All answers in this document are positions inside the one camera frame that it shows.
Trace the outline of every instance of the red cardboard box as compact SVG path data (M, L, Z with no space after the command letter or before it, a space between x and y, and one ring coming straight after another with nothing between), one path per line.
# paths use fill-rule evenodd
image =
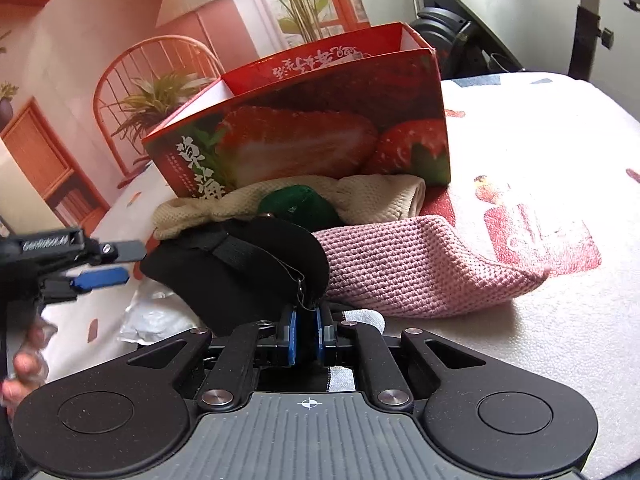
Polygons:
M143 144L175 193L194 198L300 174L450 180L435 51L402 23L225 73Z

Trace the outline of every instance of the clear plastic packaging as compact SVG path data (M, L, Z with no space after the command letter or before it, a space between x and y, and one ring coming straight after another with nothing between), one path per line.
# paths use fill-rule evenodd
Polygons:
M144 278L125 311L118 339L151 345L199 325L200 320L180 296Z

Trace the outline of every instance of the ribbed gray plate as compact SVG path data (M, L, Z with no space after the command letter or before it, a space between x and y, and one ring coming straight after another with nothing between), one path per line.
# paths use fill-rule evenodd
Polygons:
M53 478L45 473L34 476L34 480ZM378 412L365 403L361 394L349 393L254 394L242 410L204 416L176 454L131 478L472 480L481 477L434 452L408 416Z

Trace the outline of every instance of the pink knit hat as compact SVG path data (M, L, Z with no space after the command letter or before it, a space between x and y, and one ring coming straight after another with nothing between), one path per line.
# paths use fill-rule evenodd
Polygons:
M315 233L331 277L327 297L386 316L448 317L538 288L549 269L519 269L479 256L441 216Z

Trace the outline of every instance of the orange chair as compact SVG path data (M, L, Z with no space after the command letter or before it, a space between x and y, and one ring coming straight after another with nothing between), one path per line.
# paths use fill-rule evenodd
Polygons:
M118 102L140 90L132 80L151 81L169 72L219 78L220 60L203 43L187 36L156 36L130 46L104 71L94 92L94 116L124 179L123 188L149 163L141 140L127 132L116 134L128 114Z

